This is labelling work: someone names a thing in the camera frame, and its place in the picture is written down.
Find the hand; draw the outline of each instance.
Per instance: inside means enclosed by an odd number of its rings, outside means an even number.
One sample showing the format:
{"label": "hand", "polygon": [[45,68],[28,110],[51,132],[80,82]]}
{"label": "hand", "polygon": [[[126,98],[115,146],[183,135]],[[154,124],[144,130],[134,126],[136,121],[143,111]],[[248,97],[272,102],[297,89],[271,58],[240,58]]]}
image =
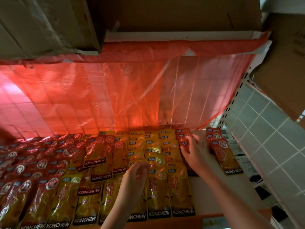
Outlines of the hand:
{"label": "hand", "polygon": [[206,163],[205,150],[200,137],[196,134],[185,136],[189,140],[189,152],[181,146],[181,152],[189,166],[203,179],[206,174],[211,173],[211,168]]}
{"label": "hand", "polygon": [[131,213],[140,202],[149,169],[150,164],[136,161],[123,175],[115,203]]}

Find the red plastic sheet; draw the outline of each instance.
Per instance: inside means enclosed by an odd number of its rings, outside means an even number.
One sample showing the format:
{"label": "red plastic sheet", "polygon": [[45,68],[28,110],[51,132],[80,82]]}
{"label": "red plastic sheet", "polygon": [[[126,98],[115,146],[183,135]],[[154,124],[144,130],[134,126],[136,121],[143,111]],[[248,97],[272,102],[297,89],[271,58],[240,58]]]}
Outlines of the red plastic sheet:
{"label": "red plastic sheet", "polygon": [[[236,53],[264,43],[109,43],[100,56],[2,61],[0,124],[17,138],[201,129],[226,108],[254,57]],[[186,51],[194,56],[183,56]]]}

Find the white tile wall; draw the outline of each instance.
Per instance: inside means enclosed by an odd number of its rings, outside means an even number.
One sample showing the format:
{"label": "white tile wall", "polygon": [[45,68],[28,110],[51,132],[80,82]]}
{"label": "white tile wall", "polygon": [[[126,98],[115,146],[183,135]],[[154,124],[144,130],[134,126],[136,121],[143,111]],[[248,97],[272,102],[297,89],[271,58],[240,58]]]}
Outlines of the white tile wall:
{"label": "white tile wall", "polygon": [[226,119],[281,204],[305,228],[305,130],[250,84]]}

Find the brown cardboard box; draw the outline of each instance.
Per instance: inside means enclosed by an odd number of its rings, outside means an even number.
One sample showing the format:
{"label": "brown cardboard box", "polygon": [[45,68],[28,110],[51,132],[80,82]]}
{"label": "brown cardboard box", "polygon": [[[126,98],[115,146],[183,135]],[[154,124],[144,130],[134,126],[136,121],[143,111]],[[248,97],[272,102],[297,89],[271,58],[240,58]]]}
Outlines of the brown cardboard box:
{"label": "brown cardboard box", "polygon": [[118,31],[261,30],[258,0],[90,0],[90,12]]}
{"label": "brown cardboard box", "polygon": [[270,14],[265,24],[273,42],[254,82],[296,121],[305,109],[305,15]]}
{"label": "brown cardboard box", "polygon": [[0,59],[32,59],[66,53],[98,54],[86,0],[1,0]]}

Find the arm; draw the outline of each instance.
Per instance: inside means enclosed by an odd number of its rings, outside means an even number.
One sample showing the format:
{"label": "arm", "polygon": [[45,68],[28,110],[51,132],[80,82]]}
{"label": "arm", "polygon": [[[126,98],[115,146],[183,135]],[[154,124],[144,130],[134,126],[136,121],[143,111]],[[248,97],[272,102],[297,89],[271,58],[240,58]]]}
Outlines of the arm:
{"label": "arm", "polygon": [[190,151],[181,147],[185,160],[190,167],[202,178],[223,211],[229,225],[234,229],[274,229],[257,211],[249,207],[235,192],[233,192],[206,163],[204,148],[199,136],[187,137],[190,141]]}
{"label": "arm", "polygon": [[137,161],[123,175],[116,201],[101,229],[124,228],[130,214],[139,203],[150,164]]}

